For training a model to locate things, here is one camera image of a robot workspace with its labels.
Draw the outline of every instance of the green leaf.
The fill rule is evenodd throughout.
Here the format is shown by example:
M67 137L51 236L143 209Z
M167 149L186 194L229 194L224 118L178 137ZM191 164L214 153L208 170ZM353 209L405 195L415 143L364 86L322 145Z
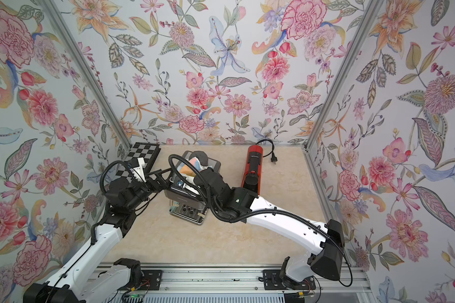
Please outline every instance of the green leaf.
M384 252L382 255L381 255L382 258L384 258L384 260L386 262L388 262L389 265L398 265L400 263L404 263L403 260L401 260L400 257L398 257L398 255L396 255L394 252L392 251L386 251Z
M407 74L407 75L403 76L400 80L398 80L396 83L408 84L411 81L413 81L417 76L418 76L418 74Z
M22 5L17 13L17 17L22 20L29 20L34 16L35 8L30 5Z
M146 21L141 19L140 17L130 17L130 20L133 21L133 24L135 25L136 28L138 28L140 33L148 35L152 32L152 29L150 29L148 23L146 23Z
M160 52L160 55L165 55L168 52L176 51L179 48L180 48L180 46L177 43L175 43L174 40L169 40L162 47L162 51Z
M184 20L191 26L194 26L194 27L197 27L197 22L195 21L194 17L192 17L191 15L185 15L184 16Z
M78 176L71 171L71 184L75 187L79 187L79 178Z
M203 4L203 3L195 3L195 4L192 5L192 7L198 12L207 9L207 6L205 4Z

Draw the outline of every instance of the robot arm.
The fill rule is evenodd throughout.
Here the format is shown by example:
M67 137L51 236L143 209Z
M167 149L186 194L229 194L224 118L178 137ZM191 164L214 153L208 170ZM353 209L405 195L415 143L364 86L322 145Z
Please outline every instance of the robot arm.
M171 155L171 167L172 158L179 159L186 165L189 163L180 156ZM112 181L109 190L105 192L109 201L105 214L91 228L90 241L47 282L34 283L24 293L24 303L99 303L125 285L132 290L137 288L142 280L140 263L130 259L118 260L94 282L86 282L106 254L128 233L136 219L135 210L139 210L136 209L139 204L142 201L149 203L148 197L152 193L157 194L168 188L167 181L162 177L168 171L170 169L159 170L146 176L141 173L139 178L131 178L131 182L125 177ZM288 262L285 260L285 274L290 280L300 282L313 273L334 281L340 279L344 238L339 222L330 220L325 224L308 220L276 207L252 191L244 188L231 189L224 183L222 176L212 169L194 172L195 185L190 185L199 189L203 200L203 195L209 194L207 204L216 218L231 223L243 221L260 225L307 249L305 257L291 258Z

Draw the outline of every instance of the black cable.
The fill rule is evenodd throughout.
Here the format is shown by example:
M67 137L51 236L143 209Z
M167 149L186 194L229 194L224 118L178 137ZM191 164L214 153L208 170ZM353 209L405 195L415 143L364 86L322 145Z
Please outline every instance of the black cable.
M315 278L315 280L317 280L317 283L319 284L319 291L320 291L320 292L319 292L319 297L318 297L318 299L314 302L314 303L317 303L318 300L320 300L320 297L322 296L322 288L320 287L320 282L318 282L317 277L315 277L315 276L313 276L313 277Z
M260 144L261 142L265 142L265 141L271 142L271 152L269 152L267 155L264 155L263 158L273 154L273 150L275 150L275 144L270 139L261 139L258 142L256 142L256 145Z
M47 299L46 299L45 303L47 303L47 302L49 301L49 297L50 297L50 295L52 294L54 288L56 288L57 283L59 283L59 281L61 281L62 278L65 278L65 277L66 277L67 272L68 272L71 268L73 268L73 266L74 266L76 263L78 263L78 261L85 255L85 253L88 252L88 250L89 250L90 248L91 248L91 245L88 246L88 248L86 249L86 251L83 252L82 255L81 255L76 261L74 261L73 265L71 265L71 266L70 266L70 267L69 267L69 268L68 268L68 269L59 277L59 279L56 281L56 283L54 284L54 286L53 286L52 289L50 290L49 295L47 296Z
M113 301L113 300L116 298L116 295L118 294L119 291L120 291L120 290L117 290L115 296L112 297L112 298L111 298L108 302L106 302L106 303L109 303L109 302Z

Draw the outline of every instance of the orange flower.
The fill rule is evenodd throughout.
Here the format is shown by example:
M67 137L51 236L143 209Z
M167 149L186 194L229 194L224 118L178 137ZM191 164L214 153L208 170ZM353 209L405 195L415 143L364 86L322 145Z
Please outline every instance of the orange flower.
M415 29L413 15L420 9L420 0L388 0L386 12L378 17L370 36L377 36L378 53L387 44L394 52L403 57L403 33Z
M108 0L69 0L75 8L72 14L78 18L78 30L82 33L91 27L108 43L109 29L126 30L129 26L115 17L121 6Z

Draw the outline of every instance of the metal frame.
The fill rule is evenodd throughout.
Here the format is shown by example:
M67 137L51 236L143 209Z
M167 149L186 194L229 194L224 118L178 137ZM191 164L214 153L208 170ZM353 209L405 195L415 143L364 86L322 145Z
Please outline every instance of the metal frame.
M125 131L120 125L120 122L116 118L113 110L109 106L108 98L103 92L103 89L94 78L89 65L86 63L81 50L69 32L69 28L66 22L62 18L61 12L55 5L53 0L38 0L44 14L49 18L49 22L55 30L55 34L63 42L63 46L69 55L73 58L74 62L78 65L79 72L83 76L86 85L93 91L96 100L101 107L103 114L108 119L109 124L115 131L116 137L120 140L123 146L127 146L128 149L131 147L131 141L127 137Z

